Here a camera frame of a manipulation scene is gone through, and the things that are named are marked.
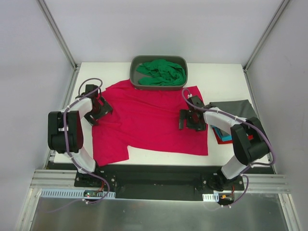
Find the magenta t shirt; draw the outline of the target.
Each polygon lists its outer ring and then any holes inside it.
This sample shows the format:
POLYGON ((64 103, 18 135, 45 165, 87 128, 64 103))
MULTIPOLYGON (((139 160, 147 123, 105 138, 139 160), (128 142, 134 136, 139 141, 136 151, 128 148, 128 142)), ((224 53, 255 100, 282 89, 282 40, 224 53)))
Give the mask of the magenta t shirt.
POLYGON ((93 157, 98 165, 128 160, 128 146, 208 155, 206 130, 179 129, 180 110, 188 107, 180 90, 138 90, 123 80, 107 87, 101 96, 113 111, 92 128, 93 157))

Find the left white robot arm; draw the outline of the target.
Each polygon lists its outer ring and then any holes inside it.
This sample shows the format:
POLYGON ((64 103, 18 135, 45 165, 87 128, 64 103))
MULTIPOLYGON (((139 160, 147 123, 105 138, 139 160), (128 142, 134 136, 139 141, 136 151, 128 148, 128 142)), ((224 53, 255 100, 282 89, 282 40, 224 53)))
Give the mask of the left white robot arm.
POLYGON ((81 174, 86 174, 85 182, 91 187, 101 184, 102 176, 96 172, 96 161, 84 147, 81 120, 91 126, 98 125, 99 119, 112 113, 111 105, 102 96, 99 86, 87 84, 85 92, 61 111, 48 114, 48 146, 59 154, 65 154, 81 174))

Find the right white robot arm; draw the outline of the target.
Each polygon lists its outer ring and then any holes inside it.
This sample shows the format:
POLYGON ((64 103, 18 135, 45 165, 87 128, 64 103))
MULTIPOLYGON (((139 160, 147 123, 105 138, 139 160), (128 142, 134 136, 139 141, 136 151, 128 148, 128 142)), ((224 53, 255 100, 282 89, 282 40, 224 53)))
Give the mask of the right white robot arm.
POLYGON ((207 180, 215 191, 229 189, 238 176, 253 163, 271 152, 270 142, 258 118, 232 115, 218 107, 204 105, 197 95, 183 97, 188 109, 180 110, 179 129, 205 131, 207 125, 217 127, 232 138, 234 156, 207 180))

